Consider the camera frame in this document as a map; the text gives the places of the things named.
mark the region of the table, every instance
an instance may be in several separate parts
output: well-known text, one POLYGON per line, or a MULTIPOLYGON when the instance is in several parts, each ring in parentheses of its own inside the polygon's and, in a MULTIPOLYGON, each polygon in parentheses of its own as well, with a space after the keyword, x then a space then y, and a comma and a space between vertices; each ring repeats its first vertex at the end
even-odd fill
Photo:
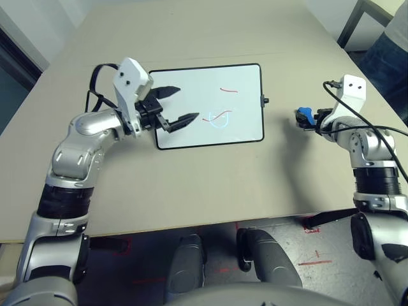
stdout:
MULTIPOLYGON (((91 12, 43 73, 0 137, 0 241, 24 239, 50 158, 84 110, 95 65, 126 57, 145 69, 257 62, 265 139, 160 151, 154 137, 129 137, 106 154, 87 233, 109 235, 353 207, 348 153, 295 126, 299 106, 332 107, 322 88, 363 76, 298 0, 174 0, 104 6, 91 12)), ((113 99, 114 70, 97 89, 113 99)), ((370 84, 362 114, 407 130, 370 84)), ((395 135, 407 166, 408 147, 395 135)))
POLYGON ((404 0, 358 0, 337 43, 342 48, 346 46, 363 13, 369 14, 386 27, 403 1, 404 0))

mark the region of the gray floor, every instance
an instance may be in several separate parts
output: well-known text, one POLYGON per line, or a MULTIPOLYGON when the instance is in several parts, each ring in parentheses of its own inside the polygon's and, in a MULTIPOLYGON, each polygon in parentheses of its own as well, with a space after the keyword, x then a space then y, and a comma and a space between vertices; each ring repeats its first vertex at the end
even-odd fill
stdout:
POLYGON ((235 259, 237 228, 269 232, 284 248, 303 286, 357 306, 391 305, 373 276, 370 262, 353 251, 349 218, 304 230, 293 218, 265 219, 126 235, 125 255, 91 251, 88 275, 77 286, 81 305, 162 305, 172 254, 180 237, 199 233, 208 252, 205 285, 258 281, 253 269, 241 272, 235 259))

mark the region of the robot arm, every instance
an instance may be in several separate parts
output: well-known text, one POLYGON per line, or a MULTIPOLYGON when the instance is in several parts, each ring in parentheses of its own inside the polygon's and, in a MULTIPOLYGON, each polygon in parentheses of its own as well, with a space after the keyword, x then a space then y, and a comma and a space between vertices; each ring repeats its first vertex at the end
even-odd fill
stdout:
MULTIPOLYGON (((363 79, 345 75, 333 85, 339 88, 338 98, 354 111, 361 110, 365 102, 363 79)), ((354 250, 374 264, 376 275, 384 282, 394 305, 407 305, 408 199, 400 191, 397 164, 373 130, 362 127, 367 125, 340 103, 333 109, 317 112, 316 132, 350 154, 356 180, 353 201, 359 210, 351 218, 354 250)), ((301 125, 305 124, 302 114, 296 118, 301 125)), ((390 132, 386 129, 379 132, 395 152, 390 132)))
POLYGON ((137 138, 145 129, 161 127, 171 133, 198 115, 165 120, 157 99, 180 89, 151 89, 153 79, 133 59, 122 62, 113 83, 119 107, 74 118, 54 152, 18 262, 18 286, 5 305, 77 305, 72 282, 86 273, 89 237, 84 231, 106 151, 127 135, 137 138))

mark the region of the wall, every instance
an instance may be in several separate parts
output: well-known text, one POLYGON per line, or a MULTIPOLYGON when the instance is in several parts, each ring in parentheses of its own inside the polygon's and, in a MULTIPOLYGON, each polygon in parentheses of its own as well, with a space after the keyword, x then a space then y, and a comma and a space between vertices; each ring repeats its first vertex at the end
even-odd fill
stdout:
MULTIPOLYGON (((143 0, 0 0, 0 26, 41 69, 46 69, 93 7, 134 1, 143 0)), ((336 40, 357 0, 304 1, 336 40)), ((366 50, 383 30, 364 15, 346 50, 366 50)))

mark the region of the red drawing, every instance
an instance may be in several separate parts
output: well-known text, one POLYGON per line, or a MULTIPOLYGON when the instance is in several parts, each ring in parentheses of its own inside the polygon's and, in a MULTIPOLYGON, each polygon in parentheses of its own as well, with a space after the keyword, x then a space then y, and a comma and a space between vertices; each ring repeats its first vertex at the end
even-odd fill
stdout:
POLYGON ((226 91, 226 92, 236 92, 236 93, 238 93, 238 91, 233 91, 233 90, 225 89, 225 88, 222 88, 222 87, 220 87, 220 90, 226 91))
POLYGON ((203 118, 203 121, 205 121, 205 122, 212 122, 212 121, 218 119, 219 117, 221 117, 222 115, 224 115, 225 113, 230 113, 230 112, 232 112, 232 110, 225 110, 225 111, 223 111, 222 113, 220 113, 217 117, 215 117, 215 118, 213 118, 213 119, 211 119, 211 120, 208 120, 208 119, 206 119, 206 118, 203 118))

